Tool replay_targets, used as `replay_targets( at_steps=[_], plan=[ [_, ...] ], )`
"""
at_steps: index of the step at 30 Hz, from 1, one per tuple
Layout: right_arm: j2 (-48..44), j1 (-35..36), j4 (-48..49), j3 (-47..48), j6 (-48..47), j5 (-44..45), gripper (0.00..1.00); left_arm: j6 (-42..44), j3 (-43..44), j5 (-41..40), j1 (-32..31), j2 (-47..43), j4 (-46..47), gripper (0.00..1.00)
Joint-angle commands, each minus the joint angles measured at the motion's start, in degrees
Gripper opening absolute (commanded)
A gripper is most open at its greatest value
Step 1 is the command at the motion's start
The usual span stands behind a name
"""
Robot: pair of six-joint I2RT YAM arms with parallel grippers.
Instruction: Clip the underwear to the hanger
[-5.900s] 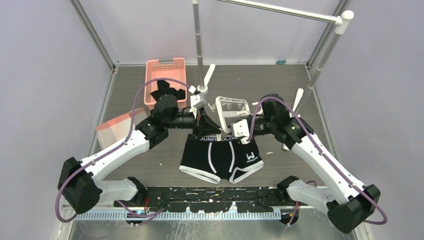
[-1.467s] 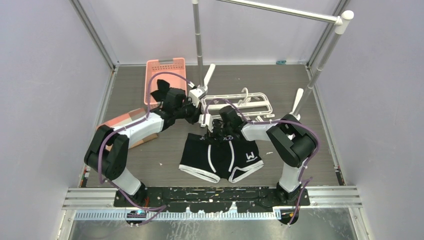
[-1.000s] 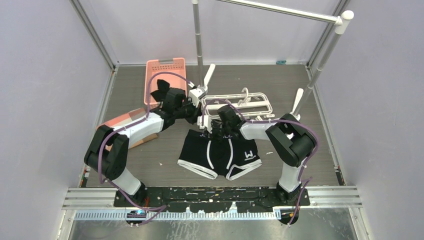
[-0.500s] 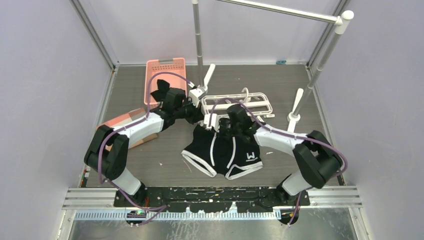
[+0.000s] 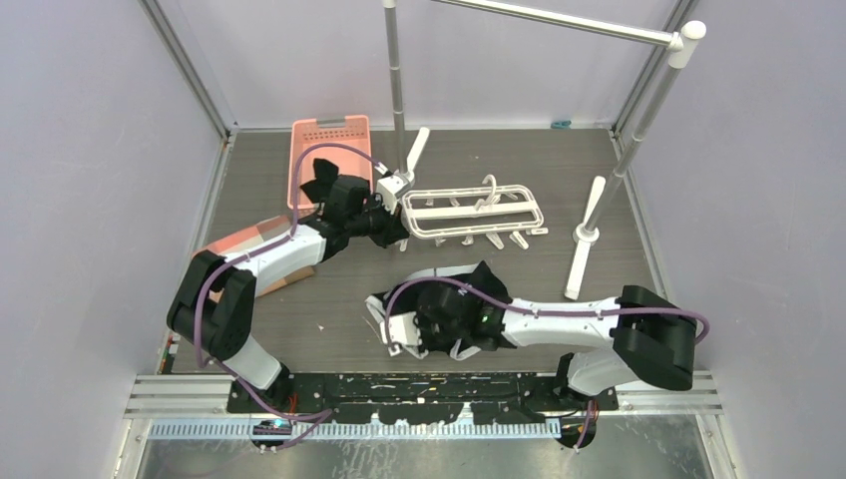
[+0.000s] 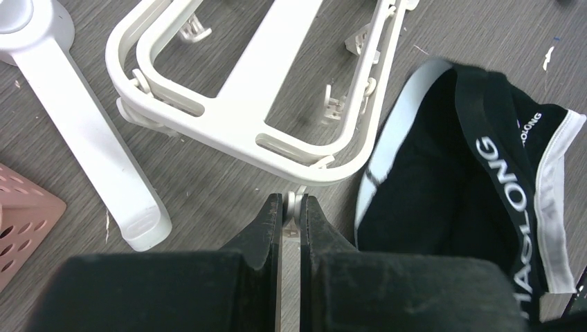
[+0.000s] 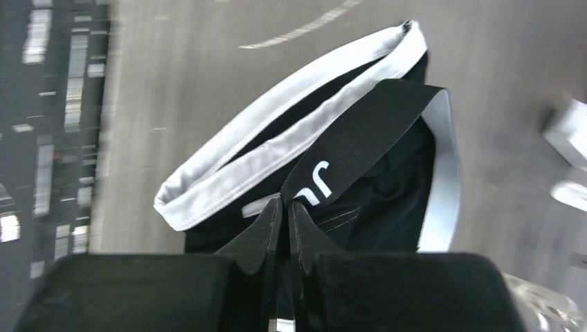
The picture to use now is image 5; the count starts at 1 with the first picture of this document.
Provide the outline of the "white clip hanger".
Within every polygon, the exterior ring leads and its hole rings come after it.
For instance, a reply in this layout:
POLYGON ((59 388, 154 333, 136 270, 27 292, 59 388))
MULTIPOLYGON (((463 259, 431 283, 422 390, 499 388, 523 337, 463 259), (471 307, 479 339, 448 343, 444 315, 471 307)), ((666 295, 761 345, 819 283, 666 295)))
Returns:
POLYGON ((410 235, 436 246, 451 239, 470 246, 482 238, 503 249, 509 239, 526 250, 528 237, 549 232, 533 192, 524 185, 501 185, 493 175, 475 188, 413 190, 400 207, 410 235))

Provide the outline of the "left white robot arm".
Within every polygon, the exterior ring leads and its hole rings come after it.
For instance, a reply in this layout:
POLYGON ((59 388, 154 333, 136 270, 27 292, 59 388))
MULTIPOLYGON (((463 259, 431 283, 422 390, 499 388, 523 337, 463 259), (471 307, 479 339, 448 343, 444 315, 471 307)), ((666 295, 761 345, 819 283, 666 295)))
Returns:
POLYGON ((408 239, 398 203, 412 183, 390 175, 371 190, 359 177, 340 175, 323 206, 285 233, 229 255, 197 253, 166 316, 168 328, 244 380, 264 410, 281 410, 291 396, 289 370, 251 333, 255 299, 279 280, 334 257, 353 238, 368 237, 381 247, 408 239))

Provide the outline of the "black boxer briefs white trim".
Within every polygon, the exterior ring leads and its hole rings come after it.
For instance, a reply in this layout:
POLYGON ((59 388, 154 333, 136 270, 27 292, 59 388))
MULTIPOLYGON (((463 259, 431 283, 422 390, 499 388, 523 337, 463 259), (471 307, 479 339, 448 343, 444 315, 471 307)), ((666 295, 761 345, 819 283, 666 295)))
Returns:
MULTIPOLYGON (((409 283, 410 286, 408 288, 400 290, 398 286, 394 286, 393 288, 386 291, 372 293, 365 299, 365 307, 376 321, 379 327, 379 332, 384 332, 383 323, 386 317, 406 312, 416 313, 417 299, 421 292, 423 282, 442 282, 440 280, 442 277, 454 279, 462 284, 468 284, 473 288, 483 292, 485 295, 490 296, 505 304, 510 304, 513 302, 513 299, 509 296, 508 290, 505 285, 494 275, 494 273, 484 261, 459 266, 427 268, 415 271, 400 281, 401 284, 409 283)), ((505 325, 503 318, 506 309, 503 307, 496 306, 485 299, 483 300, 490 308, 490 312, 486 314, 486 317, 483 319, 483 323, 481 324, 481 332, 490 337, 490 349, 483 351, 495 351, 499 348, 515 349, 517 345, 506 339, 504 335, 505 325)), ((408 352, 409 354, 418 359, 425 358, 426 355, 431 352, 442 352, 427 349, 423 345, 422 339, 422 344, 416 348, 389 348, 389 353, 392 355, 396 355, 402 350, 408 352)), ((449 355, 449 357, 458 361, 465 360, 470 356, 474 355, 448 354, 446 352, 443 353, 449 355)))

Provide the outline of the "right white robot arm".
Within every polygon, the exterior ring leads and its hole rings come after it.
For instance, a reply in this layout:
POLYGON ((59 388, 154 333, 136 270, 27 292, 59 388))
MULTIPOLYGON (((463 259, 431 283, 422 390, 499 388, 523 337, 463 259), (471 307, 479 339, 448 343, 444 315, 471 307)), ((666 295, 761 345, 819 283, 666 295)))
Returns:
POLYGON ((496 286, 479 296, 456 283, 422 281, 396 306, 413 312, 426 351, 456 360, 478 352, 556 345, 565 349, 557 402, 581 408, 600 392, 640 380, 670 391, 693 382, 697 319, 651 290, 627 285, 593 302, 531 302, 496 286))

